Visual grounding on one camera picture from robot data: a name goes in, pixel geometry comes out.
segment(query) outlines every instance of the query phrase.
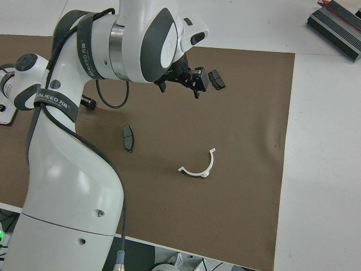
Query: black strap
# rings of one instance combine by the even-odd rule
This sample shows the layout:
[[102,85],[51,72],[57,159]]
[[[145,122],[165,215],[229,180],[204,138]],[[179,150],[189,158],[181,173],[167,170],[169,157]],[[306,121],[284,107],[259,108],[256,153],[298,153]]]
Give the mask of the black strap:
[[66,13],[56,25],[54,31],[54,40],[52,42],[52,52],[54,53],[55,48],[59,45],[65,34],[70,30],[72,25],[85,14],[88,14],[87,11],[82,10],[72,10]]
[[77,31],[77,49],[78,57],[85,72],[92,79],[104,79],[95,68],[93,54],[91,53],[91,30],[93,28],[94,15],[90,12],[85,15],[78,23]]
[[39,89],[36,93],[34,104],[45,103],[53,106],[66,114],[74,123],[77,121],[79,108],[64,94],[50,89]]

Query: white curved object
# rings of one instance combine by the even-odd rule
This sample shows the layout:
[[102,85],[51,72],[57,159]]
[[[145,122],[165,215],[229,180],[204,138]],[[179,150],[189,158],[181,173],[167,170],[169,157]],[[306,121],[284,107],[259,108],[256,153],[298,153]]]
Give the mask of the white curved object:
[[179,171],[179,172],[184,171],[184,172],[186,172],[188,175],[193,176],[193,177],[203,177],[203,178],[208,177],[209,171],[210,171],[210,170],[212,169],[212,167],[213,167],[213,161],[214,161],[213,153],[214,153],[214,152],[215,152],[215,148],[213,148],[213,149],[211,149],[211,150],[209,151],[209,153],[210,153],[210,164],[209,164],[209,166],[207,167],[207,169],[206,169],[205,171],[200,172],[200,173],[192,173],[192,172],[189,172],[188,170],[186,170],[184,167],[179,168],[178,171]]

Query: white mounting plate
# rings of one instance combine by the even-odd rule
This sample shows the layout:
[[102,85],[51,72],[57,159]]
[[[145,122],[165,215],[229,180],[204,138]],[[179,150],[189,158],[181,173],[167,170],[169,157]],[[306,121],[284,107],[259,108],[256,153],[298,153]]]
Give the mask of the white mounting plate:
[[0,92],[0,104],[6,106],[4,112],[0,112],[0,124],[8,125],[15,115],[16,107]]

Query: white arc-shaped part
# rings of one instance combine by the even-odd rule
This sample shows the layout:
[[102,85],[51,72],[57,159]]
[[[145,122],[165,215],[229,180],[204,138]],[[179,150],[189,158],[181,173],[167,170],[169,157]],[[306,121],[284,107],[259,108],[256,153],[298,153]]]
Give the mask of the white arc-shaped part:
[[215,152],[215,148],[211,149],[209,151],[210,153],[210,164],[209,166],[207,167],[207,169],[203,172],[200,172],[200,173],[192,173],[192,172],[189,172],[188,170],[186,170],[184,167],[181,167],[178,169],[179,172],[181,171],[184,171],[185,173],[187,173],[188,175],[190,176],[194,176],[194,177],[203,177],[203,178],[206,178],[208,177],[209,175],[209,171],[212,169],[213,167],[213,161],[214,161],[214,158],[213,158],[213,153]]

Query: brown paper sheet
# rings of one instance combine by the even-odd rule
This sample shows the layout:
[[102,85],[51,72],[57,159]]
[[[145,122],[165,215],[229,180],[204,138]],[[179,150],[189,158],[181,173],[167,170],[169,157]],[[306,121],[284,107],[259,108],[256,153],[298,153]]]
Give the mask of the brown paper sheet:
[[[50,37],[0,36],[0,63],[25,53],[50,56]],[[211,84],[198,100],[168,83],[130,83],[128,104],[106,108],[89,82],[95,111],[81,107],[80,135],[103,150],[122,175],[128,206],[127,235],[259,270],[272,270],[294,55],[193,48],[192,68],[217,69],[226,88]],[[104,96],[121,103],[125,83],[100,82]],[[25,142],[31,112],[0,126],[0,202],[21,207],[28,185]],[[133,153],[123,147],[130,124]],[[191,178],[177,170],[201,172]]]

